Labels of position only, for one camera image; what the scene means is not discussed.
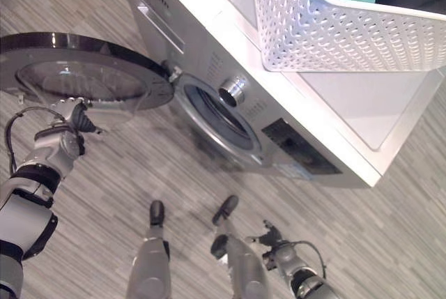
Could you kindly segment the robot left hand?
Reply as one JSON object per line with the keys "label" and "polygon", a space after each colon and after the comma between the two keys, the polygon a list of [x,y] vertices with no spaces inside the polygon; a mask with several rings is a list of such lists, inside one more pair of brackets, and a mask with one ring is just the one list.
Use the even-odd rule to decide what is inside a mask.
{"label": "robot left hand", "polygon": [[104,130],[95,125],[86,115],[88,102],[83,98],[66,98],[57,101],[49,107],[56,112],[54,115],[58,123],[63,123],[75,132],[96,133],[100,135]]}

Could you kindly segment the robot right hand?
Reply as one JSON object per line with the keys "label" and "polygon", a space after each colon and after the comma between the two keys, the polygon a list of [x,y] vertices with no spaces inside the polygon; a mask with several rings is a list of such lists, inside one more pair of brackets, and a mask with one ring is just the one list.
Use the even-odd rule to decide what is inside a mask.
{"label": "robot right hand", "polygon": [[270,221],[263,220],[263,225],[267,230],[265,234],[260,236],[248,236],[245,241],[250,244],[257,243],[269,247],[270,249],[262,254],[264,263],[267,263],[274,261],[277,251],[290,242],[282,237],[280,230]]}

